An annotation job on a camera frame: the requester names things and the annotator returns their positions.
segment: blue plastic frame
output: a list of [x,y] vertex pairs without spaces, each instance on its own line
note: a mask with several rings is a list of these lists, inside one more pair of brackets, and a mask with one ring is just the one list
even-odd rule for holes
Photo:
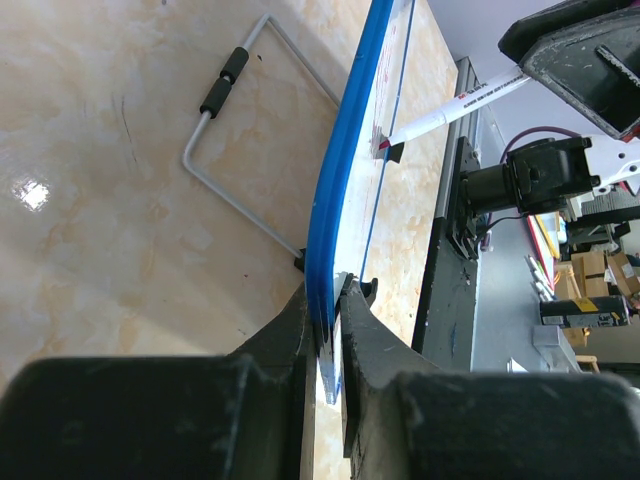
[[[333,346],[331,335],[335,327],[336,311],[333,269],[342,205],[344,203],[347,182],[362,129],[367,103],[382,52],[387,26],[395,1],[403,0],[372,1],[340,104],[340,109],[331,133],[331,138],[329,139],[311,210],[311,222],[305,259],[305,286],[309,314],[314,325],[316,345],[318,355],[320,356],[320,368],[323,377],[325,376],[325,367],[327,368],[327,374],[329,374],[330,370],[328,365],[323,365],[323,358],[327,359],[326,354],[331,354],[331,352],[325,350],[325,348],[330,347],[329,350],[332,351]],[[411,12],[404,46],[402,72],[398,84],[398,95],[394,105],[390,133],[393,131],[393,125],[395,124],[399,94],[404,79],[404,67],[406,65],[409,38],[411,35],[415,0],[411,1],[410,8]],[[386,163],[387,158],[385,157],[376,194],[374,217],[367,239],[364,258],[365,265],[363,265],[361,272],[353,272],[354,274],[360,274],[360,278],[362,278],[366,266],[366,258],[375,224],[375,214],[380,199],[380,190],[382,188]],[[333,382],[335,382],[336,388],[339,389],[340,379],[335,378]],[[327,398],[334,400],[336,394],[337,392],[327,392]]]

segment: cardboard box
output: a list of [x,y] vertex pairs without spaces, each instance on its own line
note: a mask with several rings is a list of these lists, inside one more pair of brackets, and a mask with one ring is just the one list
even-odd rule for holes
[[[581,298],[576,275],[573,271],[572,262],[559,262],[555,264],[555,272],[558,275],[558,281],[555,284],[554,293],[560,300],[574,300]],[[583,328],[563,328],[562,332],[566,337],[569,345],[572,347],[586,347],[588,329]]]
[[571,265],[581,296],[606,297],[609,295],[609,286],[604,281],[607,266],[603,252],[575,253],[571,255]]
[[640,281],[623,252],[610,256],[608,261],[620,293],[631,298],[635,293],[640,292]]

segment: wooden table surface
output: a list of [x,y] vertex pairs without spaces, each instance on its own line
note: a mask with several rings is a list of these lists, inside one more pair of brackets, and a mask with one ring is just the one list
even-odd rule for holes
[[[274,14],[341,95],[368,12],[353,0],[46,0],[0,18],[0,389],[52,355],[224,354],[302,281],[291,255],[191,178],[180,153],[231,51]],[[416,5],[398,125],[453,95],[455,65]],[[194,159],[304,247],[336,107],[269,29]],[[367,276],[405,342],[446,139],[386,173]],[[316,478],[348,478],[318,407]]]

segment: purple cable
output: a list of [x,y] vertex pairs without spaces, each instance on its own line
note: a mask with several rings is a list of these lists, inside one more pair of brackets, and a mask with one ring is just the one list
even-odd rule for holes
[[[580,134],[574,132],[573,130],[567,130],[566,128],[560,127],[551,127],[551,126],[542,126],[542,127],[533,127],[525,130],[524,132],[520,132],[518,135],[513,137],[511,141],[504,147],[504,151],[502,152],[502,156],[500,157],[500,164],[503,164],[507,161],[507,154],[513,146],[516,144],[518,140],[524,138],[533,133],[557,133],[559,135],[566,135],[567,137],[576,138],[579,137]],[[491,220],[493,218],[493,213],[490,213],[487,217],[487,225],[491,225]],[[485,236],[482,238],[482,242],[480,242],[480,250],[486,252],[489,248],[489,243],[491,242],[490,232],[487,232]]]

